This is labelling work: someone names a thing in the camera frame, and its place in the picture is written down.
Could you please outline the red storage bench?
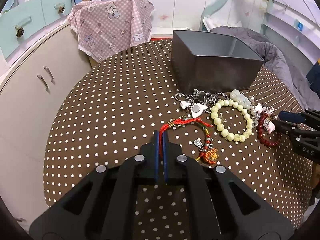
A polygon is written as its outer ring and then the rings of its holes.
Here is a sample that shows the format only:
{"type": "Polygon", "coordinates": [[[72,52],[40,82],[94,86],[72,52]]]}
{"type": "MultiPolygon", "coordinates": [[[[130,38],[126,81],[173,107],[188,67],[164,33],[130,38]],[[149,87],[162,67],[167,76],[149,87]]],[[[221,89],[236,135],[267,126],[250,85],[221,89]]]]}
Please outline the red storage bench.
{"type": "Polygon", "coordinates": [[[172,37],[152,37],[150,41],[169,40],[172,37]]]}

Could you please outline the dark grey storage box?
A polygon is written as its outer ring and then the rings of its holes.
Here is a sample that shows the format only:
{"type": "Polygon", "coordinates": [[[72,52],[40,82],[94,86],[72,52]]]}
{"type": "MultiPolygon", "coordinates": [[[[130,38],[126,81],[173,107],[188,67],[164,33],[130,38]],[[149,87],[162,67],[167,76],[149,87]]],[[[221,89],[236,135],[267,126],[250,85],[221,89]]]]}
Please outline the dark grey storage box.
{"type": "Polygon", "coordinates": [[[175,30],[171,65],[183,93],[248,90],[264,60],[236,37],[175,30]]]}

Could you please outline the pink bear print cloth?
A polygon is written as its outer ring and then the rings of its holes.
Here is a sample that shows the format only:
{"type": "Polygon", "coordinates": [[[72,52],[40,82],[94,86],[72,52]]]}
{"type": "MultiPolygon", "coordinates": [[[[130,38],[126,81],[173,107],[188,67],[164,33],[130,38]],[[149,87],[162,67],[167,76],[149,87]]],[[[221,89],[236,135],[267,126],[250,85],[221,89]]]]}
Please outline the pink bear print cloth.
{"type": "Polygon", "coordinates": [[[96,62],[150,40],[153,4],[148,0],[91,0],[72,7],[67,21],[78,49],[96,62]]]}

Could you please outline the mint drawer unit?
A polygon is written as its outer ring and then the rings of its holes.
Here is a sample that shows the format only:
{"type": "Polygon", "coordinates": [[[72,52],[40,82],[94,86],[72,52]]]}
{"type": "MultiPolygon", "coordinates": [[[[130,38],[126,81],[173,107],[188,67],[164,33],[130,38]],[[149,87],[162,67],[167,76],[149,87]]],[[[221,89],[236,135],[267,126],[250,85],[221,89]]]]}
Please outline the mint drawer unit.
{"type": "Polygon", "coordinates": [[[29,0],[1,16],[1,50],[7,58],[24,41],[42,28],[65,18],[71,0],[29,0]]]}

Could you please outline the white heart pendant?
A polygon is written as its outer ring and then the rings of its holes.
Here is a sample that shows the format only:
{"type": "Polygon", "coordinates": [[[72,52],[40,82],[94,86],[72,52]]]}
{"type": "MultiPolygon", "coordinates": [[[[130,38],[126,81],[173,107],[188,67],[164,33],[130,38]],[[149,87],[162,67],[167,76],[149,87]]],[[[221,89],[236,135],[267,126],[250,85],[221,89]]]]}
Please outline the white heart pendant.
{"type": "Polygon", "coordinates": [[[206,109],[207,106],[200,103],[189,103],[182,101],[180,103],[182,109],[189,109],[191,112],[192,118],[198,118],[206,109]]]}

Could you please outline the pale jade pendant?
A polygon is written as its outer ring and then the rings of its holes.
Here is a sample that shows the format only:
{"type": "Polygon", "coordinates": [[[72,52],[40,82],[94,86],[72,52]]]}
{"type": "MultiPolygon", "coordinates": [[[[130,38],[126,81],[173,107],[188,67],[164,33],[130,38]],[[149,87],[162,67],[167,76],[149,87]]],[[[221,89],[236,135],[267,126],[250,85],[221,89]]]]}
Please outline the pale jade pendant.
{"type": "Polygon", "coordinates": [[[230,92],[229,98],[238,104],[242,105],[245,109],[250,110],[252,103],[244,94],[240,93],[239,90],[234,89],[230,92]]]}

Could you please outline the grey duvet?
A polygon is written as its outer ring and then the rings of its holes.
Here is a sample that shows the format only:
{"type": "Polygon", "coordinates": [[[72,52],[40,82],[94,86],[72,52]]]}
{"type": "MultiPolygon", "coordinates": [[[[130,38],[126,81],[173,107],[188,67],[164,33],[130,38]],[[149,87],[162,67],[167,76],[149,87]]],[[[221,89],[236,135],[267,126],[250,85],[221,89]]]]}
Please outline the grey duvet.
{"type": "Polygon", "coordinates": [[[234,36],[264,59],[272,71],[291,91],[302,109],[319,110],[319,96],[310,88],[307,78],[282,51],[266,36],[249,28],[220,26],[210,30],[215,34],[234,36]]]}

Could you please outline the beige cabinet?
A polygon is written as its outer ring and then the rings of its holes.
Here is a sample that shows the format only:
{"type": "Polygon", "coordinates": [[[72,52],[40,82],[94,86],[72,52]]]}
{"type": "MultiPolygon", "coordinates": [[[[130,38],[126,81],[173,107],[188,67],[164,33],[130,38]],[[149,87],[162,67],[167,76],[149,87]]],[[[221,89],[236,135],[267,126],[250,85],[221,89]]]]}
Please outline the beige cabinet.
{"type": "Polygon", "coordinates": [[[59,107],[91,69],[70,26],[39,40],[1,81],[1,198],[24,230],[47,209],[46,143],[59,107]]]}

